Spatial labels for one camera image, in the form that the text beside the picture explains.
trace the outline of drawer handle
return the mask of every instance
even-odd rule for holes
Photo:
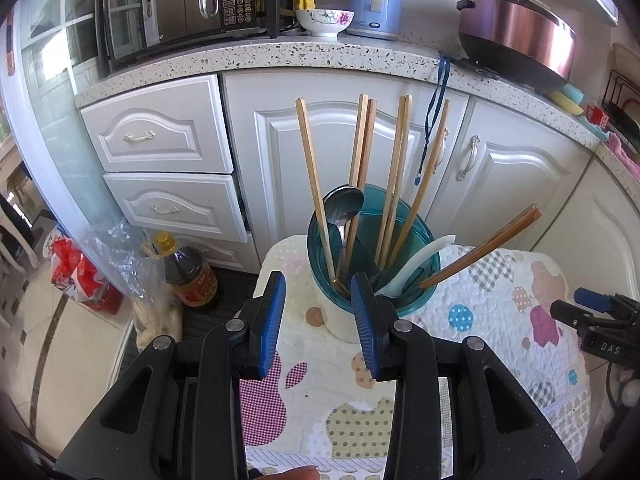
[[[171,206],[169,209],[158,209],[156,206],[153,205],[151,206],[151,209],[153,209],[159,215],[169,215],[171,213],[177,213],[178,211],[180,211],[177,207],[173,207],[173,206]]]
[[[474,135],[471,137],[471,156],[469,162],[466,164],[466,168],[458,173],[458,180],[464,180],[466,174],[474,168],[476,164],[476,158],[478,158],[478,144],[480,144],[480,137]]]
[[[431,173],[431,174],[436,174],[436,170],[438,169],[438,166],[444,160],[444,153],[447,151],[447,136],[448,135],[449,135],[449,130],[447,130],[445,128],[444,129],[444,139],[442,139],[442,144],[440,145],[440,153],[438,154],[438,158],[436,159],[436,165],[433,167],[433,173]]]
[[[146,134],[141,135],[139,137],[131,137],[130,135],[125,135],[123,139],[126,140],[127,142],[140,142],[140,140],[153,139],[155,136],[156,136],[155,133],[147,132]]]

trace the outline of white ceramic spoon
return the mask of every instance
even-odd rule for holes
[[[440,252],[445,247],[450,246],[456,241],[456,235],[446,235],[442,238],[434,240],[430,244],[421,248],[415,253],[407,263],[402,266],[402,269],[388,282],[384,287],[376,292],[376,296],[388,296],[390,298],[396,298],[402,294],[402,288],[406,283],[406,280],[415,272],[415,269],[420,267],[426,260],[431,258],[435,253]]]

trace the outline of blue polka dot circle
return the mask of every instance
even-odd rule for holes
[[[449,310],[449,324],[458,332],[466,332],[474,323],[474,313],[464,305],[454,305]]]

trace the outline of table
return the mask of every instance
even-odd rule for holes
[[[442,266],[470,248],[440,252]],[[306,236],[286,238],[267,254],[255,287],[272,270],[287,295],[276,358],[260,383],[241,383],[247,460],[264,474],[316,464],[322,480],[383,476],[395,383],[376,383],[358,345],[333,336],[316,301]],[[588,430],[589,377],[574,330],[549,316],[553,300],[572,296],[555,262],[539,253],[500,249],[442,282],[407,319],[432,336],[482,337],[533,398],[574,460]],[[452,474],[445,380],[440,382],[442,475]]]

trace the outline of brown circle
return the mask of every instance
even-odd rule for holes
[[[305,314],[306,322],[311,326],[322,326],[324,325],[324,319],[322,318],[322,310],[320,307],[313,306],[309,310],[306,311]]]

